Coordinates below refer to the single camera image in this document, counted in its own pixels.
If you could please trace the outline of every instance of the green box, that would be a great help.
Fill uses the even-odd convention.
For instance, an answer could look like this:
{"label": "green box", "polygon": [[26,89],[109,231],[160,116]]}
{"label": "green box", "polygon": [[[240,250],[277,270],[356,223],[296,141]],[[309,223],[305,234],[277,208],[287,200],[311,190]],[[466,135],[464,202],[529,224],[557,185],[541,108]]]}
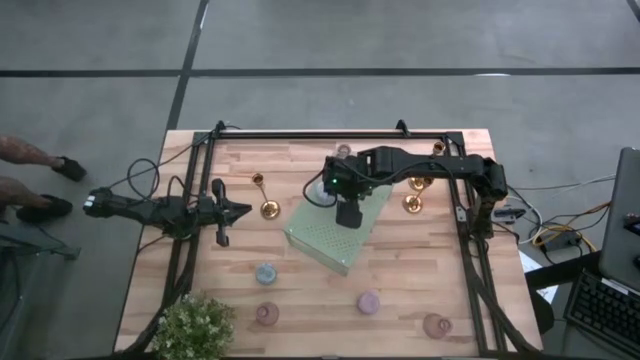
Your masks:
{"label": "green box", "polygon": [[358,229],[336,224],[336,206],[321,208],[303,200],[284,228],[287,240],[291,246],[340,275],[347,276],[389,199],[391,189],[391,186],[379,186],[360,201],[362,225]]}

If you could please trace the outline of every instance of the potted plant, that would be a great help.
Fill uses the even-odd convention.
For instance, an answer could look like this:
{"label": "potted plant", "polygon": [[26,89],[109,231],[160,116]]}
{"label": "potted plant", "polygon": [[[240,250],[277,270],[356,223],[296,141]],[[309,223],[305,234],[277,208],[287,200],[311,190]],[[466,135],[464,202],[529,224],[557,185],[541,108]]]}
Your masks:
{"label": "potted plant", "polygon": [[233,308],[203,295],[185,295],[167,308],[152,346],[164,360],[217,360],[233,341]]}

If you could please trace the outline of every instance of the wooden tabletop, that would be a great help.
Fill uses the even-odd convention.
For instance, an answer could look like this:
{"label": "wooden tabletop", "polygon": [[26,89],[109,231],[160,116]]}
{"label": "wooden tabletop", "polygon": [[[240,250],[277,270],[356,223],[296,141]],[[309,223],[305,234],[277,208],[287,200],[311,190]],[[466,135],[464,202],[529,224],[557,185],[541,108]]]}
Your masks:
{"label": "wooden tabletop", "polygon": [[[494,157],[488,130],[460,131],[467,153]],[[169,131],[162,161],[188,146],[193,133]],[[427,154],[433,148],[430,140],[216,141],[210,179],[221,178],[229,200],[252,204],[254,209],[227,230],[228,248],[216,244],[215,226],[205,228],[200,237],[193,291],[203,291],[236,309],[235,342],[229,356],[477,355],[447,180],[437,179],[423,193],[425,207],[418,214],[408,214],[401,204],[405,195],[415,192],[407,182],[395,185],[347,277],[288,244],[282,229],[303,201],[303,184],[340,144],[348,144],[353,151],[388,145]],[[172,175],[184,178],[188,158],[186,152],[160,168],[158,196],[166,194]],[[199,156],[194,189],[199,186],[203,158]],[[269,199],[282,207],[275,220],[260,216],[264,200],[251,183],[257,172],[264,175]],[[181,191],[179,186],[172,189],[175,195]],[[159,235],[158,229],[146,228],[140,246]],[[500,306],[526,339],[542,348],[514,239],[497,232],[489,241]],[[133,342],[158,309],[170,252],[167,239],[138,256],[116,349]],[[255,280],[255,268],[265,262],[278,271],[277,281],[270,286]],[[355,306],[358,295],[368,289],[379,293],[380,310],[375,315],[361,314]],[[272,327],[255,321],[256,306],[264,301],[280,308],[280,319]],[[451,319],[453,329],[444,339],[432,340],[423,332],[422,320],[429,313]],[[483,318],[488,342],[494,344],[486,309]]]}

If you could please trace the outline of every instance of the gold candlestick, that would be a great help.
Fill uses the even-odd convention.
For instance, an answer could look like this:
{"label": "gold candlestick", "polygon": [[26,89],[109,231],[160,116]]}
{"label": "gold candlestick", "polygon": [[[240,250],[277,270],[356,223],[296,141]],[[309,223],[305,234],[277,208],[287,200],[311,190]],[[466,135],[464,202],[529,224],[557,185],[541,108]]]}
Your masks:
{"label": "gold candlestick", "polygon": [[442,155],[445,145],[442,141],[437,141],[433,144],[433,155]]}
{"label": "gold candlestick", "polygon": [[422,199],[420,199],[420,194],[422,194],[422,192],[426,188],[427,187],[425,186],[422,189],[420,189],[420,191],[418,191],[417,194],[415,194],[415,195],[407,195],[402,200],[402,207],[408,213],[416,214],[416,213],[420,212],[420,210],[422,210]]}
{"label": "gold candlestick", "polygon": [[251,181],[260,189],[264,197],[264,203],[260,206],[260,214],[262,217],[267,220],[278,217],[278,215],[280,215],[280,204],[267,198],[267,194],[264,192],[264,176],[260,173],[254,174],[251,177]]}
{"label": "gold candlestick", "polygon": [[433,184],[433,178],[409,178],[409,187],[415,191],[422,191]]}

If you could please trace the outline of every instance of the paper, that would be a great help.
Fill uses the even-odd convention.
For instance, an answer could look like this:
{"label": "paper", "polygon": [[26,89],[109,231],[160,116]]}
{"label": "paper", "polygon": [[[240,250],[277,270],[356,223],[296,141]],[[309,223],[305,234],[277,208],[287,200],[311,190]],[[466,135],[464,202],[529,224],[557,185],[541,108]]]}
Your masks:
{"label": "paper", "polygon": [[[529,271],[533,271],[536,269],[540,269],[542,265],[538,264],[535,260],[527,256],[527,254],[522,251],[518,251],[520,253],[520,262],[522,263],[522,269],[524,269],[525,273]],[[549,304],[553,301],[553,297],[556,296],[556,291],[558,290],[558,285],[550,286],[548,288],[538,290],[538,294],[540,294]]]}

